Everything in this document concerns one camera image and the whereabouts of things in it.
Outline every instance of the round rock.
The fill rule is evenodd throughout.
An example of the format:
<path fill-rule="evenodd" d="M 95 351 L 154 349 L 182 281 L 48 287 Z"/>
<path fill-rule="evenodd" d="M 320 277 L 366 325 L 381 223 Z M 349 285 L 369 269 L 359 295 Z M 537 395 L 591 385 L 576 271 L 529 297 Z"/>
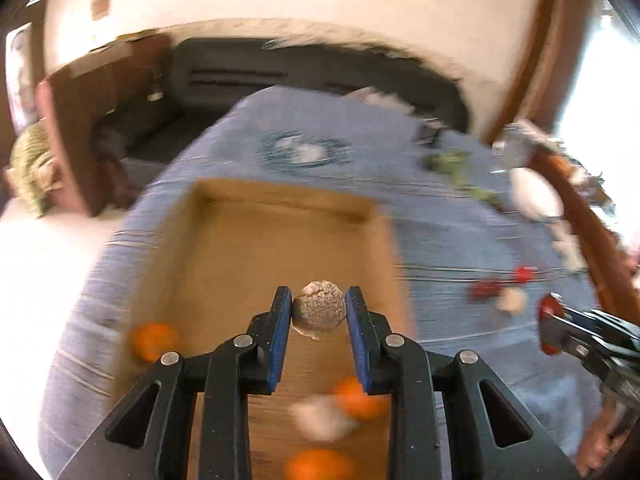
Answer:
<path fill-rule="evenodd" d="M 293 300 L 293 328 L 313 339 L 336 329 L 346 315 L 344 294 L 332 282 L 311 282 Z"/>

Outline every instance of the person's hand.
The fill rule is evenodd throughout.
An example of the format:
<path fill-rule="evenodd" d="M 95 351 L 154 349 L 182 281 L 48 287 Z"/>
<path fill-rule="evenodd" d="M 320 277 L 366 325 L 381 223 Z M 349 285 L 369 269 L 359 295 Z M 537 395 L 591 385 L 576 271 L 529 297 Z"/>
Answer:
<path fill-rule="evenodd" d="M 628 432 L 612 439 L 609 435 L 616 425 L 615 401 L 605 398 L 600 415 L 587 428 L 578 448 L 575 466 L 582 476 L 599 469 L 610 453 L 616 453 L 625 443 Z"/>

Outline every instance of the window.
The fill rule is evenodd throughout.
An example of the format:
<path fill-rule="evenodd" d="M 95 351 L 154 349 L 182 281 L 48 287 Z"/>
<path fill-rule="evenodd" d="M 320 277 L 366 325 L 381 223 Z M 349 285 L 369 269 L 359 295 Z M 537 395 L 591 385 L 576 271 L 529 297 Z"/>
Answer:
<path fill-rule="evenodd" d="M 616 230 L 640 226 L 640 44 L 607 0 L 597 0 L 573 91 L 556 127 L 567 152 L 616 204 Z"/>
<path fill-rule="evenodd" d="M 38 120 L 31 70 L 31 23 L 6 35 L 6 89 L 16 135 Z"/>

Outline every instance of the floor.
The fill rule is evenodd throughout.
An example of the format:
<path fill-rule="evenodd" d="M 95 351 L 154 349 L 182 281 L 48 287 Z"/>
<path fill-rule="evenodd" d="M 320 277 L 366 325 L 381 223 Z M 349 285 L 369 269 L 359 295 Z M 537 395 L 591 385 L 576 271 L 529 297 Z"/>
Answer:
<path fill-rule="evenodd" d="M 13 199 L 0 218 L 0 418 L 44 479 L 37 431 L 49 366 L 84 279 L 123 215 L 52 210 L 36 220 Z"/>

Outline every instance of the orange ball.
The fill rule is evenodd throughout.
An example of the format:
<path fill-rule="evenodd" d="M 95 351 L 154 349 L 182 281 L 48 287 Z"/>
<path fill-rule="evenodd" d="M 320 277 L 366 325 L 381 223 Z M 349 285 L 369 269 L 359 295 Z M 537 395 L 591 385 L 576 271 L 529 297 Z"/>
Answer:
<path fill-rule="evenodd" d="M 149 323 L 137 327 L 131 334 L 134 354 L 148 363 L 155 363 L 162 354 L 175 350 L 177 333 L 166 323 Z"/>
<path fill-rule="evenodd" d="M 306 449 L 290 457 L 284 470 L 285 480 L 351 480 L 356 466 L 333 449 Z"/>
<path fill-rule="evenodd" d="M 357 420 L 373 420 L 388 409 L 386 396 L 369 396 L 355 377 L 343 379 L 334 388 L 336 403 L 349 416 Z"/>

